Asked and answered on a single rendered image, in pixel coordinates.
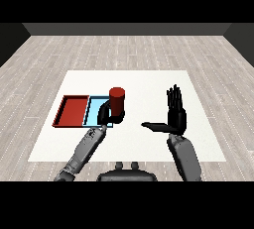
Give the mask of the red shallow open box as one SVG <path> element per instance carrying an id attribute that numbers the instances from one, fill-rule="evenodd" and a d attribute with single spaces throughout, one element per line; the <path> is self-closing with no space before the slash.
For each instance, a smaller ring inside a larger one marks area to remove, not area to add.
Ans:
<path id="1" fill-rule="evenodd" d="M 88 95 L 65 95 L 53 122 L 55 128 L 81 128 Z"/>

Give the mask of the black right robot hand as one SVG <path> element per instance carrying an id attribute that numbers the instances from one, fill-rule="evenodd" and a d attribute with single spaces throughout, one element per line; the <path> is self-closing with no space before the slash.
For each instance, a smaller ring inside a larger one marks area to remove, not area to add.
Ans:
<path id="1" fill-rule="evenodd" d="M 170 133 L 181 136 L 187 129 L 187 112 L 183 107 L 181 89 L 174 85 L 167 91 L 168 123 L 142 123 L 153 132 Z"/>

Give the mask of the dark grey robot body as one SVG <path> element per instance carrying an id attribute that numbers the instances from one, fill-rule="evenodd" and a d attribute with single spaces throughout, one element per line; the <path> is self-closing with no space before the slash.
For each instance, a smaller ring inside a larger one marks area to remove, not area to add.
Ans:
<path id="1" fill-rule="evenodd" d="M 117 162 L 113 171 L 101 173 L 97 181 L 157 181 L 153 173 L 141 171 L 137 162 L 131 163 L 130 170 L 123 169 L 123 163 Z"/>

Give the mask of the red can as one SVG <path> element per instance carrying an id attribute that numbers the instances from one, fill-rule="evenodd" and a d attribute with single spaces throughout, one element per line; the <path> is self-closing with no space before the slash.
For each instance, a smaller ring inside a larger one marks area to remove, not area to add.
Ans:
<path id="1" fill-rule="evenodd" d="M 112 116 L 119 116 L 124 111 L 125 90 L 113 87 L 109 90 L 109 100 Z"/>

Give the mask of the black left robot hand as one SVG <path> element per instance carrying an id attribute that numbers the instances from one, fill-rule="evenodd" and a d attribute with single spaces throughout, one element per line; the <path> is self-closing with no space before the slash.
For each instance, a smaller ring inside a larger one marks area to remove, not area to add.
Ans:
<path id="1" fill-rule="evenodd" d="M 107 125 L 108 123 L 112 124 L 120 124 L 125 116 L 125 112 L 122 111 L 118 116 L 111 116 L 109 115 L 109 110 L 111 109 L 110 107 L 110 101 L 107 100 L 104 102 L 98 111 L 97 114 L 97 124 L 98 125 Z"/>

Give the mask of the light blue shallow open box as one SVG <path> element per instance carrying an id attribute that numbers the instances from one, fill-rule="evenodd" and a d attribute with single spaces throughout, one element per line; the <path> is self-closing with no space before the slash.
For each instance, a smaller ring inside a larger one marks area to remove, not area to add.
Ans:
<path id="1" fill-rule="evenodd" d="M 97 124 L 97 115 L 100 106 L 109 99 L 106 95 L 91 95 L 83 116 L 82 126 L 84 128 L 99 127 Z"/>

